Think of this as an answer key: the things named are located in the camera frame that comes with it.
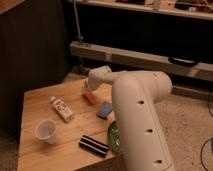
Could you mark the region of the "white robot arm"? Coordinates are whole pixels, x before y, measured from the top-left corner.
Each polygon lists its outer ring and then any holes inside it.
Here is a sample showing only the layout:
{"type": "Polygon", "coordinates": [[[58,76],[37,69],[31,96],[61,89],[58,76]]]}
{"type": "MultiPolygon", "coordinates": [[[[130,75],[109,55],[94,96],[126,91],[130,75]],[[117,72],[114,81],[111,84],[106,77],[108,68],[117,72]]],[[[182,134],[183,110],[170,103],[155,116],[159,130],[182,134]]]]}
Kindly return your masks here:
{"type": "Polygon", "coordinates": [[[172,82],[160,71],[89,71],[85,88],[110,84],[111,98],[128,171],[176,171],[155,103],[171,94],[172,82]]]}

